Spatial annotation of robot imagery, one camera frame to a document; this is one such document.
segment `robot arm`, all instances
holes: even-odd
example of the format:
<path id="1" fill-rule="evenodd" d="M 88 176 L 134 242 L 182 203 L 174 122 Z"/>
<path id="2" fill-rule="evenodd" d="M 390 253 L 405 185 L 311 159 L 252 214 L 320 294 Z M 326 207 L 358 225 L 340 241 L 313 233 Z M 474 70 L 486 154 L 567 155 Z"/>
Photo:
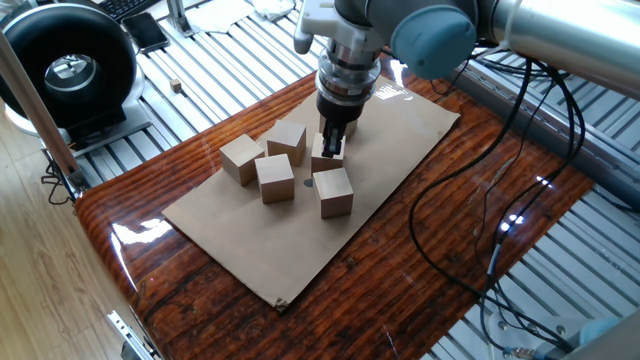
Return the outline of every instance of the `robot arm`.
<path id="1" fill-rule="evenodd" d="M 314 34 L 329 38 L 316 86 L 331 157 L 373 94 L 384 45 L 417 76 L 437 79 L 478 39 L 508 40 L 513 51 L 640 99 L 638 33 L 640 4 L 623 0 L 306 0 L 294 45 L 304 54 Z"/>

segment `black cylindrical component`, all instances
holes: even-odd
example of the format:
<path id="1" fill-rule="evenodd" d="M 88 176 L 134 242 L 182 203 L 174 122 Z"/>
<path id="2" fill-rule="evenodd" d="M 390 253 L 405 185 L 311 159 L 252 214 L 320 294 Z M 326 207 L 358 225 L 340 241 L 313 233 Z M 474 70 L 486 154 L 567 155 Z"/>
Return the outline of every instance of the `black cylindrical component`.
<path id="1" fill-rule="evenodd" d="M 327 120 L 343 121 L 348 123 L 357 120 L 362 114 L 364 103 L 360 105 L 338 105 L 325 99 L 322 94 L 318 94 L 318 100 L 316 101 L 318 111 L 320 115 L 324 116 Z"/>

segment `black cable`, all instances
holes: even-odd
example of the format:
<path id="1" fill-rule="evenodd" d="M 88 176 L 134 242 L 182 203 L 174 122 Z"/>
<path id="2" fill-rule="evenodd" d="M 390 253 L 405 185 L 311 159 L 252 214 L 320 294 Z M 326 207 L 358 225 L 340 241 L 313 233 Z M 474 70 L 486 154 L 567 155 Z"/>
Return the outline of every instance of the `black cable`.
<path id="1" fill-rule="evenodd" d="M 380 51 L 382 51 L 383 53 L 391 56 L 392 58 L 398 60 L 398 58 L 393 54 L 393 52 L 391 52 L 391 50 L 387 50 L 386 48 L 382 48 L 380 49 Z"/>
<path id="2" fill-rule="evenodd" d="M 529 188 L 527 188 L 525 191 L 523 191 L 522 193 L 520 193 L 520 195 L 518 195 L 515 199 L 513 199 L 509 205 L 507 206 L 507 208 L 505 209 L 505 211 L 502 213 L 502 216 L 500 217 L 501 219 L 504 219 L 506 214 L 508 213 L 509 209 L 523 196 L 525 196 L 530 190 L 532 190 L 534 187 L 542 184 L 542 188 L 533 196 L 533 198 L 531 200 L 529 200 L 529 202 L 518 212 L 517 215 L 515 215 L 514 217 L 512 217 L 512 220 L 510 221 L 509 224 L 507 224 L 507 228 L 505 229 L 505 231 L 502 234 L 502 237 L 500 238 L 499 241 L 497 241 L 496 236 L 498 234 L 498 230 L 500 228 L 500 224 L 501 222 L 498 224 L 498 228 L 496 229 L 496 232 L 494 233 L 494 247 L 497 245 L 501 246 L 502 243 L 504 242 L 504 240 L 506 239 L 508 233 L 510 232 L 510 230 L 513 228 L 514 223 L 522 216 L 522 214 L 524 214 L 528 208 L 535 202 L 535 200 L 540 196 L 540 194 L 562 173 L 562 171 L 571 163 L 571 161 L 573 159 L 575 159 L 575 157 L 578 155 L 578 153 L 580 152 L 580 150 L 582 149 L 582 145 L 584 143 L 584 137 L 585 137 L 585 132 L 586 132 L 586 128 L 585 128 L 585 123 L 584 123 L 584 118 L 582 116 L 582 112 L 580 111 L 580 108 L 578 106 L 578 104 L 576 103 L 575 99 L 573 98 L 573 95 L 569 92 L 569 90 L 566 87 L 566 84 L 564 83 L 564 79 L 560 76 L 560 74 L 557 72 L 557 70 L 553 69 L 553 68 L 549 68 L 546 65 L 536 62 L 536 65 L 539 65 L 541 68 L 545 69 L 546 71 L 549 72 L 549 74 L 554 78 L 554 81 L 558 82 L 558 85 L 560 85 L 560 87 L 562 88 L 562 91 L 565 95 L 566 101 L 568 106 L 570 107 L 570 115 L 572 115 L 573 111 L 575 111 L 576 115 L 578 116 L 578 120 L 580 121 L 580 138 L 578 140 L 578 144 L 576 149 L 573 149 L 573 145 L 572 143 L 570 143 L 570 151 L 568 153 L 568 158 L 567 160 L 560 166 L 558 167 L 556 170 L 554 170 L 552 173 L 550 173 L 549 175 L 547 175 L 545 178 L 541 179 L 540 181 L 536 181 L 533 185 L 531 185 Z M 487 281 L 485 283 L 485 291 L 483 292 L 483 296 L 480 300 L 480 313 L 481 313 L 481 325 L 483 327 L 483 332 L 486 333 L 486 327 L 484 324 L 484 307 L 485 307 L 485 299 L 487 299 L 486 297 L 486 292 L 488 291 L 488 284 L 490 284 L 493 281 L 493 275 L 494 275 L 494 269 L 492 267 L 495 267 L 496 264 L 496 259 L 499 256 L 499 252 L 500 252 L 500 247 L 495 248 L 494 250 L 494 256 L 492 259 L 490 266 L 490 269 L 488 271 L 487 274 Z M 502 293 L 503 298 L 505 299 L 505 301 L 507 301 L 509 303 L 508 298 L 506 297 L 506 295 L 504 293 Z M 519 318 L 519 313 L 517 312 L 513 312 L 514 316 L 516 317 L 516 319 L 518 320 L 518 322 L 524 326 L 524 324 L 522 323 L 521 319 Z M 566 340 L 562 339 L 560 336 L 558 336 L 555 332 L 552 331 L 547 331 L 544 328 L 543 329 L 545 332 L 547 332 L 548 334 L 552 335 L 554 338 L 556 338 L 556 340 L 558 340 L 557 346 L 560 347 L 561 349 L 563 349 L 565 352 L 570 352 L 573 350 L 573 348 L 571 347 L 570 344 L 568 344 L 568 342 L 566 342 Z"/>
<path id="3" fill-rule="evenodd" d="M 523 77 L 525 70 L 522 68 L 518 68 L 512 65 L 507 65 L 507 64 L 503 64 L 501 62 L 495 61 L 495 60 L 490 60 L 490 59 L 477 59 L 476 61 L 478 61 L 481 65 L 483 65 L 486 68 L 501 72 L 501 73 L 505 73 L 505 74 L 509 74 L 509 75 L 513 75 L 513 76 L 517 76 L 517 77 Z M 567 73 L 567 72 L 563 72 L 560 74 L 560 76 L 562 76 L 564 79 L 568 78 L 571 74 Z M 549 76 L 549 74 L 547 74 L 546 71 L 544 71 L 543 69 L 540 70 L 533 70 L 532 72 L 532 78 L 535 79 L 539 79 L 539 78 L 544 78 L 544 79 L 550 79 L 551 77 Z"/>
<path id="4" fill-rule="evenodd" d="M 451 84 L 449 85 L 447 90 L 445 90 L 444 92 L 439 92 L 436 89 L 436 86 L 433 84 L 433 80 L 429 80 L 429 83 L 431 84 L 431 88 L 433 89 L 433 92 L 435 92 L 438 95 L 442 95 L 442 96 L 449 95 L 449 91 L 451 91 L 451 89 L 453 89 L 453 86 L 456 84 L 456 81 L 458 81 L 458 79 L 460 78 L 460 75 L 462 75 L 462 73 L 467 69 L 467 66 L 469 66 L 469 59 L 467 59 L 467 62 L 462 67 L 462 70 L 460 70 L 458 75 L 456 75 L 456 77 L 453 78 L 453 81 L 451 81 Z"/>
<path id="5" fill-rule="evenodd" d="M 496 293 L 496 300 L 500 301 L 500 298 L 498 297 L 498 295 L 500 295 L 505 300 L 505 303 L 507 304 L 506 306 L 509 307 L 511 304 L 509 304 L 509 301 L 508 301 L 507 297 L 504 296 L 504 290 L 502 290 L 502 285 L 500 285 L 500 282 L 497 282 L 496 286 L 494 286 L 494 288 L 495 288 L 494 292 Z M 502 317 L 502 320 L 504 320 L 504 322 L 507 323 L 507 325 L 511 326 L 514 329 L 525 330 L 525 327 L 523 327 L 523 326 L 518 326 L 518 325 L 511 324 L 509 322 L 509 320 L 507 320 L 507 317 L 504 316 L 504 313 L 502 312 L 502 308 L 499 307 L 499 306 L 498 306 L 498 312 L 500 313 L 500 317 Z"/>
<path id="6" fill-rule="evenodd" d="M 494 187 L 496 187 L 502 181 L 502 179 L 505 178 L 507 173 L 511 170 L 511 168 L 516 163 L 516 161 L 518 161 L 518 159 L 520 158 L 520 155 L 522 155 L 522 150 L 524 149 L 525 140 L 527 138 L 527 134 L 529 133 L 529 129 L 531 129 L 531 125 L 533 124 L 533 119 L 535 118 L 536 114 L 538 113 L 538 110 L 540 110 L 540 108 L 542 107 L 542 104 L 544 104 L 545 100 L 547 99 L 547 96 L 549 96 L 549 94 L 551 93 L 551 90 L 553 89 L 554 84 L 555 84 L 555 82 L 551 84 L 551 86 L 549 87 L 547 92 L 542 97 L 542 100 L 540 100 L 540 103 L 538 104 L 538 106 L 535 108 L 533 113 L 531 113 L 531 116 L 529 117 L 527 125 L 525 126 L 524 131 L 522 132 L 522 137 L 520 139 L 520 148 L 518 149 L 518 153 L 516 154 L 515 157 L 513 157 L 513 159 L 511 160 L 511 163 L 502 172 L 500 177 L 496 181 L 494 181 L 493 184 L 491 184 L 491 186 L 489 186 L 487 191 L 485 191 L 485 193 L 484 193 L 484 200 L 482 202 L 482 225 L 480 227 L 480 234 L 476 237 L 476 239 L 474 241 L 474 244 L 473 244 L 473 252 L 474 252 L 474 254 L 476 256 L 476 261 L 478 262 L 478 265 L 481 268 L 484 268 L 484 266 L 482 264 L 482 261 L 480 260 L 479 254 L 478 254 L 478 243 L 479 243 L 480 239 L 482 239 L 482 236 L 484 235 L 484 230 L 485 230 L 485 226 L 486 226 L 487 202 L 488 202 L 488 198 L 489 198 L 489 193 L 491 192 L 491 190 L 493 190 Z"/>
<path id="7" fill-rule="evenodd" d="M 525 314 L 522 314 L 518 311 L 515 311 L 515 309 L 513 308 L 509 308 L 503 304 L 501 304 L 499 301 L 492 299 L 490 297 L 486 296 L 486 292 L 482 293 L 480 291 L 478 291 L 477 289 L 475 289 L 474 287 L 470 286 L 469 284 L 465 283 L 464 281 L 462 281 L 461 279 L 453 276 L 452 274 L 450 274 L 449 272 L 445 271 L 444 269 L 442 269 L 440 266 L 438 266 L 433 260 L 431 260 L 431 258 L 429 258 L 429 256 L 425 253 L 424 249 L 422 249 L 420 243 L 418 242 L 416 233 L 415 233 L 415 229 L 413 226 L 413 220 L 414 220 L 414 213 L 415 213 L 415 209 L 417 207 L 417 204 L 419 203 L 419 201 L 424 197 L 424 195 L 430 191 L 431 189 L 435 188 L 436 186 L 462 174 L 463 172 L 465 172 L 466 170 L 470 169 L 471 167 L 475 166 L 477 163 L 479 163 L 481 160 L 483 160 L 484 158 L 486 158 L 494 149 L 495 147 L 501 142 L 501 140 L 504 138 L 504 135 L 506 134 L 506 132 L 508 131 L 508 129 L 510 128 L 513 120 L 515 119 L 515 116 L 517 115 L 517 112 L 520 108 L 520 105 L 522 104 L 522 100 L 524 98 L 524 94 L 526 93 L 526 89 L 528 87 L 528 83 L 530 80 L 530 70 L 531 70 L 531 60 L 527 59 L 527 76 L 525 77 L 525 80 L 523 81 L 523 86 L 521 87 L 521 91 L 518 94 L 518 98 L 516 99 L 515 102 L 515 106 L 512 109 L 511 114 L 509 115 L 509 118 L 507 119 L 507 121 L 505 122 L 505 125 L 501 131 L 501 133 L 498 135 L 498 137 L 496 138 L 496 140 L 494 140 L 494 142 L 482 153 L 480 154 L 478 157 L 476 157 L 474 160 L 470 161 L 469 163 L 467 163 L 466 165 L 462 166 L 461 168 L 459 168 L 458 170 L 450 173 L 449 175 L 434 181 L 432 184 L 430 184 L 429 186 L 427 186 L 416 198 L 416 200 L 414 201 L 411 210 L 409 212 L 409 232 L 411 235 L 411 239 L 414 243 L 414 245 L 416 246 L 416 249 L 418 250 L 418 252 L 420 253 L 420 255 L 425 259 L 425 261 L 432 266 L 436 271 L 438 271 L 439 273 L 441 273 L 442 275 L 444 275 L 445 277 L 447 277 L 447 279 L 449 279 L 450 281 L 456 283 L 457 285 L 465 288 L 466 290 L 468 290 L 469 292 L 475 294 L 478 297 L 481 297 L 484 300 L 489 300 L 491 302 L 493 302 L 494 304 L 496 304 L 498 307 L 500 308 L 504 308 L 506 310 L 511 311 L 512 313 L 514 313 L 514 315 L 518 316 L 521 319 L 524 319 L 526 321 L 529 321 L 530 323 L 536 325 L 539 329 L 549 333 L 549 334 L 554 334 L 555 333 L 553 331 L 551 331 L 550 329 L 546 328 L 544 325 L 540 324 L 539 322 L 535 321 L 534 319 L 528 317 Z M 504 349 L 504 347 L 500 346 L 499 344 L 495 343 L 495 341 L 493 341 L 494 346 L 496 346 L 498 349 Z"/>
<path id="8" fill-rule="evenodd" d="M 64 201 L 53 200 L 53 196 L 58 186 L 64 185 L 64 183 L 62 182 L 61 175 L 57 172 L 56 165 L 53 160 L 49 159 L 49 165 L 47 165 L 44 172 L 46 175 L 43 175 L 40 177 L 40 183 L 43 185 L 53 185 L 53 187 L 51 188 L 51 192 L 49 193 L 49 198 L 47 199 L 49 201 L 49 204 L 64 205 L 69 201 L 71 201 L 73 204 L 73 199 L 69 196 L 67 196 L 67 198 Z"/>

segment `silver cylinder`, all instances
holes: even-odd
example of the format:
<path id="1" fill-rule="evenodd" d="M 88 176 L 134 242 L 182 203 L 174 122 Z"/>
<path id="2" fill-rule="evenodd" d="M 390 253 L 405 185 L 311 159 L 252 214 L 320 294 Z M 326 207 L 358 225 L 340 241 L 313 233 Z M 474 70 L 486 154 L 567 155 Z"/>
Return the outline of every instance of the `silver cylinder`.
<path id="1" fill-rule="evenodd" d="M 495 0 L 491 36 L 504 40 L 516 0 Z M 640 3 L 523 0 L 510 48 L 640 100 Z"/>
<path id="2" fill-rule="evenodd" d="M 378 55 L 378 52 L 352 52 L 330 40 L 318 58 L 318 91 L 336 105 L 364 104 L 373 95 L 380 76 Z"/>

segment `smartphone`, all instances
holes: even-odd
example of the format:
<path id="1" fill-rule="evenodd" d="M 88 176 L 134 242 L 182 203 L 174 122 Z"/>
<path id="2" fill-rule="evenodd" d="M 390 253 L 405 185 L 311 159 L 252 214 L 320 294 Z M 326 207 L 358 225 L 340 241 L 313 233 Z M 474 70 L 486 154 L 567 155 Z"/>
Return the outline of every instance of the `smartphone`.
<path id="1" fill-rule="evenodd" d="M 122 25 L 133 37 L 143 54 L 169 45 L 169 39 L 164 36 L 160 25 L 149 13 L 124 18 Z"/>

